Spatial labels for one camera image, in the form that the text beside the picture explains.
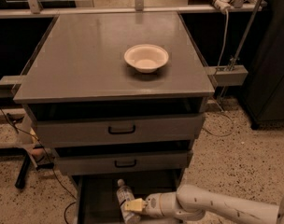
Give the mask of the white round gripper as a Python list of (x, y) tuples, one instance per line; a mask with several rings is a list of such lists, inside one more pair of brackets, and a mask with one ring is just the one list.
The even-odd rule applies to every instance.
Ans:
[(141, 198), (127, 201), (124, 208), (126, 211), (142, 212), (150, 217), (162, 217), (160, 197), (161, 193), (155, 193), (150, 194), (145, 201)]

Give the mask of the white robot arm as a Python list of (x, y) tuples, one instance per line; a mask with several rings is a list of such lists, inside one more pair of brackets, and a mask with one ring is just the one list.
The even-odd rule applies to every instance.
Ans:
[(175, 192), (150, 194), (145, 200), (127, 201), (126, 211), (150, 217), (200, 220), (205, 212), (236, 224), (284, 224), (284, 197), (280, 205), (258, 203), (210, 192), (194, 185), (181, 185)]

